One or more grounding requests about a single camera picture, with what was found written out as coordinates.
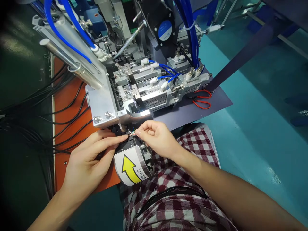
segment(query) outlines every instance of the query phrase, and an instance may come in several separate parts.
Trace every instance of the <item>orange mat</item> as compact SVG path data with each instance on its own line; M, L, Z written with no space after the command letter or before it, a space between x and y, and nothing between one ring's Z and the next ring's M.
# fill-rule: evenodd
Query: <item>orange mat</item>
M63 63L59 59L55 59L55 70L56 73L63 65ZM72 80L67 86L65 86L61 91L57 92L54 95L55 99L55 111L59 111L63 108L65 108L67 105L72 102L74 99L77 90L81 84L81 80L77 77ZM79 95L75 101L75 103L68 109L66 109L63 112L55 114L55 122L63 123L66 121L71 120L76 113L78 112L81 102L83 100L83 97L85 96L85 86L83 85L81 88L81 91L79 92ZM88 104L87 101L85 101L83 108L81 112L83 112L87 108ZM76 132L84 126L89 120L92 119L91 110L88 109L86 113L84 113L81 117L79 117L72 125L70 125L62 134L60 134L58 137L55 138L55 144L59 144L66 139L70 138L72 135L76 134ZM55 134L58 134L67 124L64 125L55 125ZM57 149L64 150L70 146L73 146L74 144L78 143L79 141L87 138L90 136L93 132L97 131L97 128L93 127L92 122L88 124L81 132L79 132L73 139L69 140L68 142L57 146ZM69 162L70 155L65 153L59 153L55 155L55 187L56 191L58 191L64 181L65 177L65 171L67 165L65 162ZM115 171L114 164L112 162L109 171L107 172L107 175L104 177L102 182L99 184L97 189L94 192L100 192L104 189L107 189L113 185L116 185L120 182L120 179Z

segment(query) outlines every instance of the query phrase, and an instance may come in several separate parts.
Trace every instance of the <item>yellow arrow sticker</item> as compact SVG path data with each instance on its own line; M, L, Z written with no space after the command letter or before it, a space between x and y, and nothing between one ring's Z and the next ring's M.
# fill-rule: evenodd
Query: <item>yellow arrow sticker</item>
M141 179L135 173L134 167L136 167L136 165L124 154L122 173L125 172L128 178L136 184L140 182Z

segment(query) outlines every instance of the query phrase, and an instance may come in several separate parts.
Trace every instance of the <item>scissors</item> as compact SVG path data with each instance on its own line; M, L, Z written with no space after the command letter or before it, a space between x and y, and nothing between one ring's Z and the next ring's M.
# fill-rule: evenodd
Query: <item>scissors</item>
M188 97L190 99L192 99L192 102L198 107L198 108L201 108L201 109L209 109L212 105L209 103L209 102L206 102L206 101L202 101L202 100L197 100L197 98L211 98L212 97L212 94L207 91L207 90L198 90L198 91L194 91L194 93L198 93L198 92L205 92L205 93L208 93L209 96L194 96L194 97ZM201 107L198 103L204 103L204 104L208 104L209 106L208 107Z

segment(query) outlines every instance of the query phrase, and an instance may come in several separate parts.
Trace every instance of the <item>left hand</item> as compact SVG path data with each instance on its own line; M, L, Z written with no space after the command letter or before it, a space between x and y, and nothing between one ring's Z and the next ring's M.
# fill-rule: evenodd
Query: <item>left hand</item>
M116 137L110 130L98 130L90 135L71 153L61 194L72 203L80 205L102 181L116 148L127 138L128 135ZM95 160L104 150L102 159Z

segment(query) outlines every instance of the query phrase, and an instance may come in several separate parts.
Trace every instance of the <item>plaid fabric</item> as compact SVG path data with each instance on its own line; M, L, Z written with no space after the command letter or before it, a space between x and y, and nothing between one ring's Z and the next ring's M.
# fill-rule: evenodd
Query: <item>plaid fabric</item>
M219 167L218 156L212 147L207 126L197 128L177 139L179 144L200 159ZM147 200L173 186L203 189L174 162L153 155L155 175L132 187L120 185L124 204L124 230L237 230L215 202L207 195L177 194L166 196L135 218Z

